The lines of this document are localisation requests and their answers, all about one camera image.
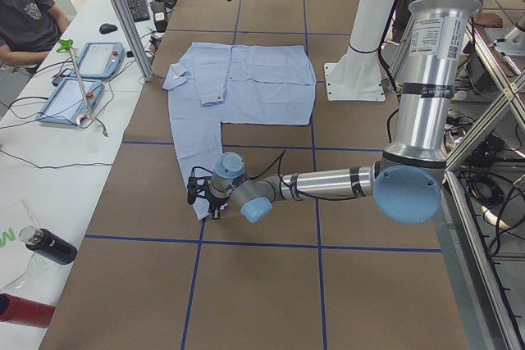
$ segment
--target person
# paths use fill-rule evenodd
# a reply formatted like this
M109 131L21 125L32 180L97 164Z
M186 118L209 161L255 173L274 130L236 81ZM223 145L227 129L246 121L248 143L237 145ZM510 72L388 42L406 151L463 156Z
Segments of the person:
M0 61L41 63L70 21L53 0L0 0Z
M397 0L395 19L392 24L392 41L399 42L410 19L409 0ZM480 11L474 18L474 24L485 28L500 28L503 26L501 16L493 12Z

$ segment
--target dark gray t-shirt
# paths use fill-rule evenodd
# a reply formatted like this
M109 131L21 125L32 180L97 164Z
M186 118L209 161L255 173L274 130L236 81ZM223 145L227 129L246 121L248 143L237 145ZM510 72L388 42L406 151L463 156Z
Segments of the dark gray t-shirt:
M0 0L0 46L14 51L48 51L60 30L47 13L53 0Z

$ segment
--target green logo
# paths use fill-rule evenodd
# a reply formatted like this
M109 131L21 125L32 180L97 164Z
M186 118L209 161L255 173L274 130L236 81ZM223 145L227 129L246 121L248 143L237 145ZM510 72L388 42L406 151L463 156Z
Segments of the green logo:
M15 232L13 229L9 229L9 231L3 231L2 237L0 238L0 248L3 248L6 246L7 240L14 241L16 239Z

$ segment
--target white cloth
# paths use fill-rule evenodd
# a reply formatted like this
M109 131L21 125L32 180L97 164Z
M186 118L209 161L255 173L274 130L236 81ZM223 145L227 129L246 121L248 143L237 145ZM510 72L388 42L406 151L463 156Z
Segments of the white cloth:
M170 66L163 85L169 91L171 132L185 182L194 166L215 166L222 154L221 123L307 125L315 83L300 46L193 43ZM208 202L197 199L194 209L202 219Z

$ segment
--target black bottle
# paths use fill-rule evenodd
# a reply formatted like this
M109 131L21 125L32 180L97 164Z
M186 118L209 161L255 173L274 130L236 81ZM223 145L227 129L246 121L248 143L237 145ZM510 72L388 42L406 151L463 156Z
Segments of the black bottle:
M19 235L25 247L41 256L66 265L75 260L76 248L46 229L35 229L28 225Z

